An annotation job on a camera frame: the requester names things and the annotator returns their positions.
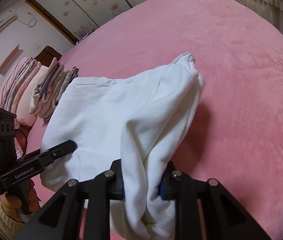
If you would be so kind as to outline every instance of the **black cable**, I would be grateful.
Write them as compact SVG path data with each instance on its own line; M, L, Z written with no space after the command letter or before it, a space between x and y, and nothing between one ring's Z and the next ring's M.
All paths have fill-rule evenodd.
M15 131L18 131L18 132L21 132L23 135L24 135L24 137L25 137L25 139L26 139L26 145L25 145L25 149L23 150L23 153L22 153L22 156L24 156L25 154L26 154L26 149L27 149L27 136L26 136L26 134L22 131L22 130L20 130L20 129L15 129Z

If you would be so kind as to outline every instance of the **bed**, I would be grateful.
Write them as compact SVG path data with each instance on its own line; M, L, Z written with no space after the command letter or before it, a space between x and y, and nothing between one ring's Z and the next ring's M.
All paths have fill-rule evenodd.
M79 76L116 79L185 51L194 54L206 87L172 160L195 179L217 178L273 240L282 240L283 35L270 23L234 0L148 0L59 62L78 67ZM40 147L45 129L37 118L27 152ZM53 192L38 176L34 181L46 202Z

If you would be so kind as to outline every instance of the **white sweatshirt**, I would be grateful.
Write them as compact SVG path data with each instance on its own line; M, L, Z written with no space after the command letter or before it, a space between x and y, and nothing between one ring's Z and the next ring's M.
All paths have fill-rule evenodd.
M204 88L194 61L184 53L127 79L75 78L51 117L41 150L69 139L78 148L48 166L42 184L57 191L69 179L93 179L121 158L125 201L111 202L111 228L128 240L171 239L174 201L162 201L158 185Z

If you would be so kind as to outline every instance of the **folded clothes stack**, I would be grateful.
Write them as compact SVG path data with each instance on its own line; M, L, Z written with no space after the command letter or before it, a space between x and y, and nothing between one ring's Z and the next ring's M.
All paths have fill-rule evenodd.
M40 62L37 62L32 57L23 57L16 67L13 68L10 76L0 89L0 108L14 114L19 113L15 119L15 128L23 130L24 133L27 133L27 129L36 120L35 116L30 116L28 113L23 114L23 102L27 101L27 96L25 97L24 93L41 67ZM23 154L23 150L19 144L18 137L15 138L15 145L17 155L20 157Z
M78 68L64 71L54 58L47 72L39 79L30 100L30 114L38 114L45 122L50 120L61 95L68 84L78 76Z

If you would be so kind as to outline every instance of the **metal screw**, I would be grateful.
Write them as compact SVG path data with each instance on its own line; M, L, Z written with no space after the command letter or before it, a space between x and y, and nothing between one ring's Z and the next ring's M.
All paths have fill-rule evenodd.
M218 180L216 180L216 179L210 179L209 181L208 181L208 183L209 183L209 185L210 186L217 186L218 185Z
M111 170L105 171L105 176L106 176L106 177L111 177L111 176L113 176L113 174L114 174L114 172L111 171Z
M173 174L174 177L179 177L179 176L182 175L182 173L181 173L180 170L174 170L174 171L172 172L172 174Z
M70 187L73 187L73 186L76 186L77 185L77 180L75 179L70 179L68 182L67 182L68 186Z

